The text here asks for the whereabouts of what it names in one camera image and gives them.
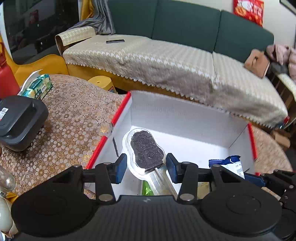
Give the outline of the red printed cushion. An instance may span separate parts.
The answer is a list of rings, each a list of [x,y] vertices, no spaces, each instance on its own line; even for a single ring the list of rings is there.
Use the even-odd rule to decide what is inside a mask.
[[[233,13],[249,20],[260,27],[263,26],[264,1],[234,0]]]

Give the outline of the pink jacket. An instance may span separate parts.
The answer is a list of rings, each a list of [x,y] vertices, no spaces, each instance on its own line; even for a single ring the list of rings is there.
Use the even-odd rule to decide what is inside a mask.
[[[269,45],[266,54],[270,59],[270,70],[275,74],[287,74],[295,82],[296,53],[289,46],[278,44]]]

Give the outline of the yellow stool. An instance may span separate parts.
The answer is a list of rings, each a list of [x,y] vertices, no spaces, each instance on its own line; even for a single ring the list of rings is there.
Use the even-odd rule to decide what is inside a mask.
[[[88,82],[90,82],[91,84],[94,84],[95,86],[98,86],[106,91],[117,93],[111,78],[108,76],[103,76],[103,75],[95,76],[95,77],[90,78],[88,80]]]

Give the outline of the grey curtain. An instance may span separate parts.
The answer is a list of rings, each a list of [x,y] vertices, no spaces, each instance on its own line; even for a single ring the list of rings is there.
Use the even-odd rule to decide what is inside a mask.
[[[107,0],[83,0],[81,5],[80,21],[74,28],[90,26],[99,35],[115,34],[115,27]]]

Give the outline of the blue white snack packet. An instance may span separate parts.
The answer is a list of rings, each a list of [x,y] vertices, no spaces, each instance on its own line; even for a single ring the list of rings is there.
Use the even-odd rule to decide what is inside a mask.
[[[212,159],[209,160],[209,167],[213,165],[220,165],[229,171],[235,173],[236,175],[240,176],[241,178],[245,178],[242,164],[240,161],[240,156],[238,155],[233,155],[229,156],[225,159]]]

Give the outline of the cream snack packet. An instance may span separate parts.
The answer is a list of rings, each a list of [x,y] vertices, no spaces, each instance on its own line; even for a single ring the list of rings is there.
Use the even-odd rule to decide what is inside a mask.
[[[197,188],[197,199],[203,199],[209,193],[210,193],[210,183],[199,182],[198,188]]]

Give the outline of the black electric grill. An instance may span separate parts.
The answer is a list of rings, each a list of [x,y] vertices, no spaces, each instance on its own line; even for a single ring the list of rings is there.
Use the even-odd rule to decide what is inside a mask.
[[[19,95],[1,100],[1,144],[21,152],[29,147],[49,115],[44,102]]]

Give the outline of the red water bottle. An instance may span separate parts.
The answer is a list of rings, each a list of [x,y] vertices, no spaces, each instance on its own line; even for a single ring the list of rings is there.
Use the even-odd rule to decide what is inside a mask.
[[[1,42],[1,60],[0,60],[0,98],[17,95],[20,87],[14,77],[12,69],[6,62],[4,43]]]

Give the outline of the brown cardboard box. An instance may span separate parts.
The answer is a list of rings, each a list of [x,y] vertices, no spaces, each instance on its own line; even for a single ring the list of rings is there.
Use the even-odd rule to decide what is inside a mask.
[[[281,135],[278,131],[272,130],[270,135],[274,140],[282,147],[283,150],[286,150],[290,147],[290,139],[284,135]]]

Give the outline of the green snack packet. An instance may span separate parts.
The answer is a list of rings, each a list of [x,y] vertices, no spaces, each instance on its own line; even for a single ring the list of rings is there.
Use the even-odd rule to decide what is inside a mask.
[[[147,181],[142,182],[142,196],[154,196],[154,193]]]

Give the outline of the glass jar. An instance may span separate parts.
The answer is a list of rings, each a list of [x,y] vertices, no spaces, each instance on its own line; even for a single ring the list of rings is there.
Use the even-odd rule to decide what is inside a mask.
[[[16,186],[14,176],[2,166],[0,166],[0,182],[1,189],[5,192],[13,191]]]

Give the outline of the black remote on sofa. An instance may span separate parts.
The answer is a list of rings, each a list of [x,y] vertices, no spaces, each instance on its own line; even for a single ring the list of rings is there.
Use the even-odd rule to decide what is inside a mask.
[[[114,43],[124,43],[124,39],[117,39],[117,40],[106,40],[106,44],[114,44]]]

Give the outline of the tissue pack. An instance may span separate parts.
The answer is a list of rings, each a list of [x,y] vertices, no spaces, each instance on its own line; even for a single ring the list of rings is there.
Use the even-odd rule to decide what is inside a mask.
[[[41,70],[34,71],[21,86],[19,96],[43,100],[52,89],[53,84],[48,74],[40,74]]]

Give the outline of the right framed picture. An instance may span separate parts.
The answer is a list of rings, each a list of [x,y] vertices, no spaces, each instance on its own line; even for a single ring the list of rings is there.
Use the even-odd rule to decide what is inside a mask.
[[[288,8],[291,11],[295,11],[295,1],[293,0],[280,0],[280,3],[284,5],[286,8]]]

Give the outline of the red cardboard box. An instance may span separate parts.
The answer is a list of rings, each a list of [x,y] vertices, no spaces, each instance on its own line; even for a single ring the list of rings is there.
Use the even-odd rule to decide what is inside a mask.
[[[211,159],[239,155],[244,172],[254,173],[257,157],[251,125],[245,120],[196,102],[166,95],[131,91],[123,99],[111,121],[111,132],[102,137],[87,168],[115,162],[127,155],[127,170],[120,184],[114,184],[115,197],[139,195],[147,181],[154,195],[176,195],[165,167],[146,174],[132,160],[128,146],[136,131],[151,133],[165,154],[179,162],[192,162],[208,168]]]

